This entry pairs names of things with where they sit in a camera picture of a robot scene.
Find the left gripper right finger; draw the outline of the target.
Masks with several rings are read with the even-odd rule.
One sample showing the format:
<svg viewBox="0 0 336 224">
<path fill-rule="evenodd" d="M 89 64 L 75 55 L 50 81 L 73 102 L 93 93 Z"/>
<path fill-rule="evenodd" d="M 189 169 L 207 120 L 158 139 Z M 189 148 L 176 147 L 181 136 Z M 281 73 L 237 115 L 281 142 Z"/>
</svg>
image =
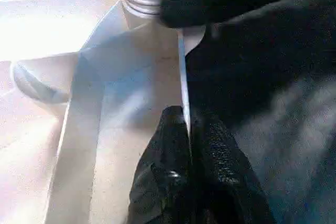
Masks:
<svg viewBox="0 0 336 224">
<path fill-rule="evenodd" d="M 223 122 L 193 114 L 191 137 L 202 216 L 213 223 L 275 223 L 248 158 Z"/>
</svg>

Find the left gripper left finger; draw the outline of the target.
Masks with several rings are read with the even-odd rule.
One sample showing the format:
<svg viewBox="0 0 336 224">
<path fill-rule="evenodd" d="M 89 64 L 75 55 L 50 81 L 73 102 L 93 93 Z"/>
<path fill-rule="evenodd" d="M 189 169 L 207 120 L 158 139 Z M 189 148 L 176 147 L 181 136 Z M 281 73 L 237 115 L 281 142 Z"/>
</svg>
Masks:
<svg viewBox="0 0 336 224">
<path fill-rule="evenodd" d="M 190 152 L 183 111 L 170 106 L 138 161 L 128 223 L 189 223 Z"/>
</svg>

